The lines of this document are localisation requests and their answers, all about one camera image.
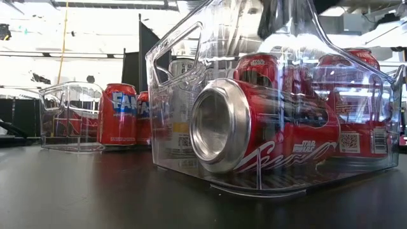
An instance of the table surface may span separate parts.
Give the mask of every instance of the table surface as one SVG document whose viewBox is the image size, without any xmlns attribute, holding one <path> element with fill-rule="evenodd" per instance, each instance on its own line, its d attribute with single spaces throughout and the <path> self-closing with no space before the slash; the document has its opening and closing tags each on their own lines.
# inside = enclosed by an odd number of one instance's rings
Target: table surface
<svg viewBox="0 0 407 229">
<path fill-rule="evenodd" d="M 407 228 L 407 155 L 388 172 L 285 201 L 174 174 L 149 152 L 0 148 L 0 229 Z"/>
</svg>

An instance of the silver can top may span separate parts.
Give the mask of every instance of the silver can top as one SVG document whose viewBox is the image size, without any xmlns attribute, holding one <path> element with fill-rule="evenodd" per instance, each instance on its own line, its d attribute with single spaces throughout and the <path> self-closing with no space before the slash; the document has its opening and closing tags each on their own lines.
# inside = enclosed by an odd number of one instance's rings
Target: silver can top
<svg viewBox="0 0 407 229">
<path fill-rule="evenodd" d="M 243 159 L 251 134 L 249 103 L 239 85 L 226 78 L 211 81 L 192 108 L 191 143 L 210 172 L 233 170 Z"/>
</svg>

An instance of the qr code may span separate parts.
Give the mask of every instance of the qr code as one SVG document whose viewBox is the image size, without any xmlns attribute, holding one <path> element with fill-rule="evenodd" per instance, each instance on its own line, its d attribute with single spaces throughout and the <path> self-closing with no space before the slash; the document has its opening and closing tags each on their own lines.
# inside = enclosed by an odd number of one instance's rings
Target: qr code
<svg viewBox="0 0 407 229">
<path fill-rule="evenodd" d="M 179 147 L 190 147 L 191 146 L 190 137 L 179 137 L 178 146 Z"/>
<path fill-rule="evenodd" d="M 359 134 L 342 133 L 339 148 L 341 153 L 360 153 Z"/>
</svg>

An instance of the red soda can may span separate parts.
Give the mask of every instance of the red soda can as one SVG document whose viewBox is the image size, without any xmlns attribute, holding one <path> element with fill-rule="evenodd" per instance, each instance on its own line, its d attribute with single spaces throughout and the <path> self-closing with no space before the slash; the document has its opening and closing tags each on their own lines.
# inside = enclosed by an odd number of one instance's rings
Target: red soda can
<svg viewBox="0 0 407 229">
<path fill-rule="evenodd" d="M 136 143 L 137 96 L 132 85 L 107 85 L 99 104 L 97 140 L 106 145 Z"/>
<path fill-rule="evenodd" d="M 215 173 L 318 163 L 339 135 L 338 118 L 318 97 L 225 78 L 199 94 L 190 126 L 194 152 Z"/>
<path fill-rule="evenodd" d="M 269 53 L 253 53 L 241 57 L 233 78 L 255 85 L 278 88 L 277 58 Z"/>
<path fill-rule="evenodd" d="M 137 143 L 143 145 L 151 144 L 148 92 L 141 92 L 137 98 Z"/>
<path fill-rule="evenodd" d="M 353 48 L 347 51 L 380 70 L 370 50 Z M 379 120 L 383 94 L 381 79 L 365 74 L 339 55 L 322 57 L 316 74 L 317 84 L 329 92 L 327 104 L 334 109 L 341 124 L 339 147 L 334 156 L 367 159 L 386 157 L 385 122 Z M 351 88 L 360 92 L 352 93 Z M 368 90 L 366 96 L 361 96 L 363 91 Z"/>
</svg>

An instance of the silver can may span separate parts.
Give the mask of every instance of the silver can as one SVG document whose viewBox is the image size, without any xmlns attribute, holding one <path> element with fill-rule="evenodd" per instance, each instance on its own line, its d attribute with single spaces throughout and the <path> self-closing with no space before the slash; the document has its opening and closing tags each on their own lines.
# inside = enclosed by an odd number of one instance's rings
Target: silver can
<svg viewBox="0 0 407 229">
<path fill-rule="evenodd" d="M 178 77 L 191 70 L 194 60 L 175 59 L 170 63 L 169 70 L 173 77 Z M 166 138 L 166 151 L 171 155 L 189 157 L 194 152 L 189 135 L 191 111 L 198 90 L 189 82 L 180 82 L 172 87 L 170 94 L 170 120 Z"/>
</svg>

